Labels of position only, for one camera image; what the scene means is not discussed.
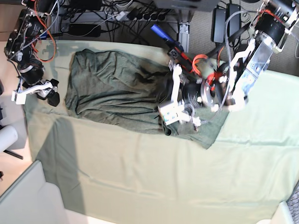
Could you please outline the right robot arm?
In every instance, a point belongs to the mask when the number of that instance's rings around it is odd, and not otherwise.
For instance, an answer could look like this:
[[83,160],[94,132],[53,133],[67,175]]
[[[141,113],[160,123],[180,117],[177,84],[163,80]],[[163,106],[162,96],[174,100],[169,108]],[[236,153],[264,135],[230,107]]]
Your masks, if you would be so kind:
[[45,60],[38,57],[36,44],[43,38],[53,38],[51,25],[47,25],[48,17],[55,14],[57,20],[60,5],[57,0],[23,0],[25,6],[21,10],[14,31],[11,32],[4,48],[7,60],[13,64],[19,83],[12,91],[11,100],[18,105],[24,105],[28,95],[35,94],[39,99],[46,100],[50,106],[60,103],[57,92],[59,82],[55,79],[44,79]]

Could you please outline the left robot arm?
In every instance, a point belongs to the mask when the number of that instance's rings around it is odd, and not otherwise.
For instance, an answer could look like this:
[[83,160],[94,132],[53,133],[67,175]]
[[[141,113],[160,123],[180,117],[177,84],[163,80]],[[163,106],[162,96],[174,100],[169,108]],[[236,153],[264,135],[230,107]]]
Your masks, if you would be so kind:
[[239,111],[248,102],[248,94],[261,74],[267,70],[273,54],[280,53],[293,27],[299,22],[297,0],[265,0],[251,23],[243,28],[250,33],[244,50],[232,54],[196,90],[183,88],[182,102],[187,108],[208,107],[218,112],[223,107]]

